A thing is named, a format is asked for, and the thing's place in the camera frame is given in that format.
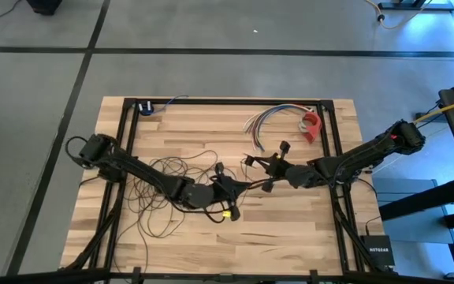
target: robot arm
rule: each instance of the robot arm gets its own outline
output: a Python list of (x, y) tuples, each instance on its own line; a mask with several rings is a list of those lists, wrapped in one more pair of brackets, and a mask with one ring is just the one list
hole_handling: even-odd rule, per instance
[[(353, 181), (367, 166), (377, 166), (392, 153), (410, 155), (423, 148), (425, 137), (412, 123), (400, 120), (386, 131), (343, 155), (323, 157), (307, 162), (307, 165), (292, 165), (284, 161), (290, 145), (281, 143), (281, 155), (271, 157), (248, 156), (246, 164), (260, 163), (272, 181), (285, 179), (297, 188), (311, 188), (320, 185), (333, 185)], [(271, 181), (262, 189), (272, 189)]]
[(113, 137), (102, 134), (93, 134), (73, 161), (86, 169), (98, 167), (99, 176), (107, 181), (120, 182), (125, 173), (130, 173), (153, 185), (170, 202), (188, 209), (227, 202), (233, 221), (240, 217), (237, 197), (251, 185), (225, 176), (221, 163), (215, 166), (216, 175), (211, 178), (211, 185), (196, 184), (189, 177), (161, 173), (118, 147)]

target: gray floor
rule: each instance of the gray floor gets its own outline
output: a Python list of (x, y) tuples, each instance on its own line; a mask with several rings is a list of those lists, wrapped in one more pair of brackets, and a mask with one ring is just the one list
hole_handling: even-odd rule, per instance
[[(0, 12), (12, 3), (0, 0)], [(22, 2), (0, 20), (0, 46), (85, 47), (101, 4), (64, 0), (55, 16), (41, 17)], [(387, 12), (387, 21), (408, 15)], [(376, 28), (374, 11), (362, 0), (113, 0), (97, 46), (454, 51), (454, 20), (449, 13), (423, 13), (386, 31)], [(82, 57), (0, 54), (0, 274)], [(351, 98), (368, 140), (395, 120), (429, 109), (437, 92), (452, 86), (450, 58), (95, 54), (66, 137), (92, 133), (105, 95), (227, 95)], [(440, 176), (441, 166), (454, 169), (450, 133), (439, 125), (424, 131), (433, 146), (419, 155), (392, 157), (377, 175), (450, 178)], [(442, 151), (442, 143), (452, 150), (437, 159), (432, 154)], [(22, 273), (57, 269), (81, 172), (62, 152)]]

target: bundle of wires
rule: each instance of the bundle of wires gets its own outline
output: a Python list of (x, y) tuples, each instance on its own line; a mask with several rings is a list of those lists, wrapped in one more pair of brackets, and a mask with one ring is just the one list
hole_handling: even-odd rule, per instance
[(309, 108), (306, 108), (305, 106), (300, 106), (296, 104), (291, 104), (291, 103), (286, 103), (286, 104), (281, 104), (278, 106), (272, 106), (267, 110), (264, 110), (263, 112), (260, 112), (258, 114), (255, 114), (251, 118), (249, 118), (243, 126), (243, 131), (245, 133), (251, 133), (251, 142), (253, 143), (253, 148), (254, 150), (260, 149), (261, 151), (264, 151), (264, 147), (262, 146), (262, 143), (260, 142), (260, 128), (264, 121), (274, 113), (277, 113), (280, 110), (303, 110), (305, 112), (312, 111)]
[[(208, 166), (206, 169), (201, 169), (197, 166), (189, 166), (187, 160), (198, 158), (205, 154), (212, 154), (214, 161)], [(212, 150), (206, 150), (198, 155), (191, 156), (191, 157), (166, 157), (161, 159), (154, 159), (150, 161), (149, 165), (154, 167), (156, 170), (159, 170), (165, 174), (172, 174), (177, 176), (188, 176), (194, 177), (196, 182), (200, 183), (207, 183), (207, 181), (212, 181), (214, 175), (214, 166), (218, 162), (218, 153)], [(249, 179), (251, 181), (251, 186), (248, 189), (256, 189), (262, 185), (262, 182), (265, 180), (253, 181), (247, 176), (247, 168), (243, 169), (243, 164), (241, 163), (241, 170), (243, 175), (245, 176), (245, 180)], [(225, 168), (227, 172), (229, 172), (234, 179), (236, 179), (236, 174), (232, 172), (229, 168)], [(146, 263), (143, 273), (147, 270), (148, 267), (148, 246), (145, 237), (155, 237), (155, 238), (164, 238), (168, 237), (169, 235), (173, 234), (178, 227), (184, 222), (185, 216), (187, 214), (205, 214), (207, 218), (211, 221), (220, 223), (225, 220), (225, 217), (221, 217), (221, 219), (214, 219), (212, 215), (221, 214), (225, 210), (227, 210), (226, 206), (223, 203), (219, 204), (220, 209), (216, 209), (215, 207), (217, 204), (211, 205), (206, 210), (189, 210), (180, 206), (179, 204), (174, 204), (169, 202), (166, 199), (166, 196), (163, 193), (160, 193), (158, 190), (154, 188), (154, 186), (138, 179), (137, 177), (132, 177), (132, 179), (128, 180), (127, 188), (130, 190), (128, 194), (124, 197), (127, 201), (127, 208), (137, 214), (137, 220), (128, 225), (121, 233), (118, 235), (116, 243), (119, 242), (121, 237), (130, 231), (131, 228), (136, 227), (138, 230), (138, 234), (143, 239), (143, 243), (145, 244), (145, 253), (146, 253)], [(238, 207), (242, 205), (244, 202), (244, 197), (246, 197), (248, 190), (246, 190), (243, 194), (243, 199), (239, 204)], [(169, 220), (166, 221), (166, 224), (162, 228), (162, 222), (156, 220), (156, 223), (161, 224), (161, 229), (156, 230), (152, 228), (152, 215), (156, 210), (163, 210), (166, 207), (170, 207), (169, 212)], [(113, 258), (113, 263), (115, 267), (120, 271), (119, 266), (117, 265), (116, 258)]]

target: butcher block tabletop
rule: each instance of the butcher block tabletop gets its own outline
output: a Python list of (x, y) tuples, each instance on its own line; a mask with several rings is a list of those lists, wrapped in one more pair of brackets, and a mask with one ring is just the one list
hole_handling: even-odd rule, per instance
[[(116, 136), (123, 102), (124, 97), (104, 98), (96, 133)], [(342, 148), (348, 151), (362, 143), (355, 106), (350, 99), (333, 102)], [(158, 110), (163, 105), (154, 107)], [(282, 140), (291, 145), (285, 157), (290, 163), (304, 164), (324, 155), (322, 138), (309, 144), (297, 127), (302, 113), (293, 110), (280, 111), (266, 120), (260, 134), (266, 151), (254, 150), (251, 136), (244, 133), (243, 126), (252, 115), (268, 107), (171, 103), (164, 111), (139, 116), (132, 155), (146, 163), (171, 156), (197, 156), (185, 161), (188, 167), (201, 170), (208, 169), (217, 160), (223, 162), (230, 170), (226, 173), (238, 181), (267, 178), (260, 166), (246, 168), (240, 161), (245, 154), (279, 153)], [(121, 145), (127, 143), (131, 113), (132, 110)], [(324, 125), (334, 153), (328, 117), (325, 112)], [(199, 177), (199, 170), (189, 173), (202, 183), (210, 183), (205, 175)], [(85, 170), (83, 180), (96, 174), (97, 170)], [(361, 178), (372, 182), (369, 174), (362, 174)], [(62, 267), (73, 262), (94, 235), (105, 184), (98, 178), (80, 186), (61, 258)], [(204, 214), (181, 213), (165, 201), (162, 206), (142, 214), (138, 207), (145, 197), (141, 197), (137, 189), (143, 186), (143, 182), (128, 176), (113, 272), (132, 272), (134, 267), (141, 267), (142, 272), (162, 274), (309, 275), (309, 270), (317, 270), (319, 275), (342, 275), (330, 192), (325, 186), (294, 189), (287, 181), (278, 181), (271, 193), (261, 189), (246, 191), (238, 199), (240, 219), (235, 222), (225, 219), (220, 224), (211, 222)], [(376, 196), (372, 188), (361, 181), (352, 184), (351, 195), (357, 230), (364, 234), (366, 221), (379, 216)], [(221, 219), (221, 214), (213, 217)], [(381, 220), (370, 222), (369, 231), (383, 234)], [(344, 239), (350, 269), (355, 270), (352, 242), (345, 232)], [(99, 267), (104, 263), (107, 243), (105, 237)]]

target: black metal frame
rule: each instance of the black metal frame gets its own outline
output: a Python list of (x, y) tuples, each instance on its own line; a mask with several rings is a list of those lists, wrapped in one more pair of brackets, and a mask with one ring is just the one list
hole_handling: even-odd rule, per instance
[[(382, 2), (378, 4), (379, 9), (394, 9), (394, 10), (420, 10), (425, 5), (426, 0), (399, 0), (398, 3)], [(452, 12), (454, 10), (452, 3), (444, 4), (428, 4), (425, 6), (425, 11), (444, 11)]]
[[(135, 106), (135, 103), (144, 98), (126, 98), (123, 102), (121, 119), (119, 121), (118, 130), (117, 130), (117, 139), (122, 141), (123, 134), (125, 131), (125, 124), (128, 117), (129, 110)], [(163, 104), (167, 103), (168, 99), (151, 99), (153, 103)], [(298, 103), (303, 104), (309, 107), (316, 107), (318, 116), (324, 120), (324, 110), (329, 113), (330, 125), (332, 129), (332, 136), (334, 142), (334, 149), (337, 155), (342, 153), (341, 140), (339, 135), (339, 129), (337, 127), (336, 113), (334, 109), (334, 104), (332, 100), (287, 100), (287, 99), (176, 99), (173, 101), (174, 104), (220, 104), (220, 105), (277, 105), (282, 103)], [(137, 110), (132, 112), (132, 121), (130, 125), (130, 130), (128, 134), (128, 142), (126, 150), (131, 152), (132, 146), (134, 143), (134, 138), (136, 136), (136, 127), (138, 123), (138, 117), (140, 113)], [(322, 127), (322, 146), (324, 155), (330, 155), (329, 140), (327, 136), (326, 127)], [(99, 220), (97, 225), (96, 233), (101, 232), (102, 228), (106, 228), (106, 221), (108, 207), (110, 204), (110, 197), (113, 191), (113, 183), (107, 182), (105, 187), (104, 196), (102, 198), (102, 205), (99, 211)], [(356, 224), (355, 224), (355, 214), (353, 211), (353, 204), (350, 195), (351, 184), (342, 185), (343, 196), (344, 196), (344, 206), (346, 208), (346, 217), (348, 222), (354, 228), (354, 234), (356, 234)], [(308, 284), (318, 284), (319, 282), (350, 282), (350, 283), (448, 283), (444, 280), (435, 280), (427, 278), (416, 278), (416, 277), (406, 277), (399, 276), (393, 273), (373, 273), (365, 272), (364, 269), (364, 260), (361, 257), (359, 251), (354, 248), (354, 257), (355, 264), (357, 266), (357, 271), (351, 271), (349, 269), (348, 255), (346, 252), (346, 245), (344, 242), (344, 228), (337, 218), (334, 218), (335, 229), (337, 233), (337, 244), (340, 257), (340, 265), (343, 272), (343, 275), (338, 276), (319, 276), (316, 270), (310, 270), (309, 275), (233, 275), (233, 274), (161, 274), (161, 273), (141, 273), (140, 267), (135, 267), (132, 273), (123, 273), (123, 272), (111, 272), (111, 264), (114, 259), (115, 252), (115, 241), (117, 236), (118, 224), (121, 216), (121, 203), (123, 202), (123, 196), (125, 192), (125, 181), (119, 184), (117, 197), (114, 203), (114, 221), (111, 225), (111, 230), (109, 233), (108, 248), (106, 250), (106, 258), (102, 268), (97, 268), (98, 258), (99, 258), (99, 247), (98, 243), (95, 248), (92, 250), (90, 263), (88, 269), (82, 269), (82, 267), (67, 267), (66, 269), (61, 269), (55, 272), (46, 272), (30, 275), (8, 275), (5, 277), (0, 277), (0, 284), (2, 283), (85, 283), (85, 282), (94, 282), (104, 280), (105, 283), (108, 283), (109, 280), (114, 278), (125, 278), (131, 279), (132, 283), (142, 284), (146, 279), (180, 279), (180, 280), (212, 280), (217, 282), (235, 282), (240, 280), (252, 280), (252, 281), (305, 281)], [(339, 205), (337, 200), (337, 189), (331, 190), (331, 200), (332, 200), (332, 209), (333, 214), (337, 214), (340, 208), (337, 208)], [(352, 238), (353, 243), (356, 243), (358, 240)]]

